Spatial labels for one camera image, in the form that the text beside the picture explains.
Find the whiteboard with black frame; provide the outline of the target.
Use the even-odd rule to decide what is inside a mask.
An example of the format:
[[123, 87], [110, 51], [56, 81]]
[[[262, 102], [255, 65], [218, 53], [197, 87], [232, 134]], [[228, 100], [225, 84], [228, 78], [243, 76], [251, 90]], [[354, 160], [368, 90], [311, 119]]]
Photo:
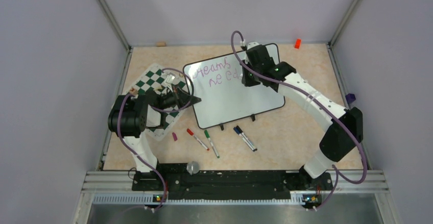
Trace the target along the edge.
[[246, 87], [243, 70], [233, 53], [184, 65], [188, 88], [201, 99], [193, 110], [198, 127], [206, 129], [281, 108], [283, 95], [262, 84]]

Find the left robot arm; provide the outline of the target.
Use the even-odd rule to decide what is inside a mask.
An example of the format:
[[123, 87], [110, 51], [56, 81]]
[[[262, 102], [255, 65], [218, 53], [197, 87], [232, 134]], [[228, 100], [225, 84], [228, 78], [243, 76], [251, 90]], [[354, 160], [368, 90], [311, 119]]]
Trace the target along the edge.
[[149, 147], [145, 130], [163, 129], [167, 116], [175, 113], [175, 108], [181, 111], [201, 101], [179, 85], [172, 85], [163, 93], [150, 90], [116, 98], [108, 116], [108, 128], [132, 154], [137, 172], [147, 173], [144, 183], [150, 189], [161, 188], [164, 177], [155, 171], [158, 160]]

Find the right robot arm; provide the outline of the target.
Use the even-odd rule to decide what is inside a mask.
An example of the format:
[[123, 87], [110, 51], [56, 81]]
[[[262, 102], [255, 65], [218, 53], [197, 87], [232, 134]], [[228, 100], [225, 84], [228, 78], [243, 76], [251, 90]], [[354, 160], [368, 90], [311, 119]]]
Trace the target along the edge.
[[303, 166], [299, 182], [305, 189], [314, 189], [320, 183], [320, 175], [335, 167], [349, 152], [357, 148], [363, 166], [359, 180], [350, 180], [360, 184], [367, 175], [368, 165], [361, 146], [363, 140], [363, 114], [356, 107], [348, 109], [334, 103], [316, 88], [310, 85], [294, 67], [286, 62], [276, 64], [267, 48], [257, 42], [241, 42], [245, 58], [238, 54], [243, 67], [242, 83], [249, 87], [264, 85], [291, 99], [313, 117], [325, 132], [319, 143], [319, 149]]

